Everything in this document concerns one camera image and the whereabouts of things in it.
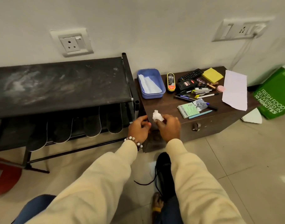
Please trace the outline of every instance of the blue plastic container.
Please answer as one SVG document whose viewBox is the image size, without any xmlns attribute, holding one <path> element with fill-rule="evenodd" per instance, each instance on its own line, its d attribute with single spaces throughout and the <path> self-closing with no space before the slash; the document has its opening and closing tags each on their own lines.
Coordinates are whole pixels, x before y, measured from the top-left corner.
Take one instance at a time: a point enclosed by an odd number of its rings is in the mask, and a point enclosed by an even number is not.
<svg viewBox="0 0 285 224">
<path fill-rule="evenodd" d="M 144 77 L 149 77 L 161 90 L 161 93 L 145 93 L 140 78 L 138 75 L 143 75 Z M 153 99 L 160 98 L 165 93 L 165 86 L 162 81 L 161 75 L 157 69 L 141 69 L 137 72 L 137 80 L 140 84 L 140 90 L 142 92 L 142 96 L 145 99 Z"/>
</svg>

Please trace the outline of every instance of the white wall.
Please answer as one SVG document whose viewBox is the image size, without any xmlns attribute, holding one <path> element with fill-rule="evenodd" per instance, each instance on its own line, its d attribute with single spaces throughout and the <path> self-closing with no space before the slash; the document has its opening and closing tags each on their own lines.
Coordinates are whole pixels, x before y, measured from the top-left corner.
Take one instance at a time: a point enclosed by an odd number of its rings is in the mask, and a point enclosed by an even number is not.
<svg viewBox="0 0 285 224">
<path fill-rule="evenodd" d="M 120 56 L 135 75 L 224 65 L 244 40 L 211 42 L 224 18 L 276 16 L 234 68 L 258 84 L 285 64 L 285 0 L 0 0 L 0 66 Z M 64 58 L 49 30 L 86 27 L 94 54 Z"/>
</svg>

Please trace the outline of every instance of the tiled floor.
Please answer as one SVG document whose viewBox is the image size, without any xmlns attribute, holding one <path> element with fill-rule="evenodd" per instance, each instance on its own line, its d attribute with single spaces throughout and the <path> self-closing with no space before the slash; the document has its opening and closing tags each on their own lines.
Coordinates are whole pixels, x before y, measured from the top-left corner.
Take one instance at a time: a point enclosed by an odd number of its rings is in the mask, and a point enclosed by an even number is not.
<svg viewBox="0 0 285 224">
<path fill-rule="evenodd" d="M 32 158 L 71 150 L 96 142 L 126 135 L 104 133 L 96 138 L 53 145 L 34 152 Z M 50 169 L 50 174 L 24 170 L 19 182 L 0 196 L 0 224 L 9 224 L 27 201 L 40 194 L 58 194 L 99 156 L 115 151 L 120 143 L 82 151 L 34 167 Z M 236 204 L 246 223 L 285 223 L 285 116 L 263 119 L 263 124 L 237 121 L 219 134 L 185 143 L 188 151 L 196 153 L 212 175 Z M 150 223 L 151 197 L 156 188 L 137 185 L 154 177 L 154 161 L 163 150 L 139 153 L 132 164 L 132 173 L 124 187 L 112 223 Z M 23 149 L 0 153 L 0 156 L 21 162 Z"/>
</svg>

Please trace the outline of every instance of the white tissue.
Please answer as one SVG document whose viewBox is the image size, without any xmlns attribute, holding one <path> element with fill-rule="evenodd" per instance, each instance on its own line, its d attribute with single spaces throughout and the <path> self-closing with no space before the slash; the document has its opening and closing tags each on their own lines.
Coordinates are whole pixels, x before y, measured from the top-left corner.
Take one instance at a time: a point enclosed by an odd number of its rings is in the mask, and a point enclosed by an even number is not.
<svg viewBox="0 0 285 224">
<path fill-rule="evenodd" d="M 146 94 L 150 93 L 161 93 L 162 90 L 155 84 L 155 82 L 150 79 L 150 77 L 144 77 L 143 75 L 138 75 L 140 83 Z"/>
<path fill-rule="evenodd" d="M 158 110 L 154 110 L 153 112 L 153 120 L 160 120 L 161 122 L 164 120 L 162 115 L 158 112 Z"/>
</svg>

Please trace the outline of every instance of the right hand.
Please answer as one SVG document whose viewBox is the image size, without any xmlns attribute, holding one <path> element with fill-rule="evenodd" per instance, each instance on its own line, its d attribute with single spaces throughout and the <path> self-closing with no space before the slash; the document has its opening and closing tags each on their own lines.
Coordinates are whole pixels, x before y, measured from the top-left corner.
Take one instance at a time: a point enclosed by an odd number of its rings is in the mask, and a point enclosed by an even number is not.
<svg viewBox="0 0 285 224">
<path fill-rule="evenodd" d="M 171 139 L 180 139 L 181 124 L 178 117 L 163 114 L 164 121 L 155 120 L 162 138 L 168 143 Z"/>
</svg>

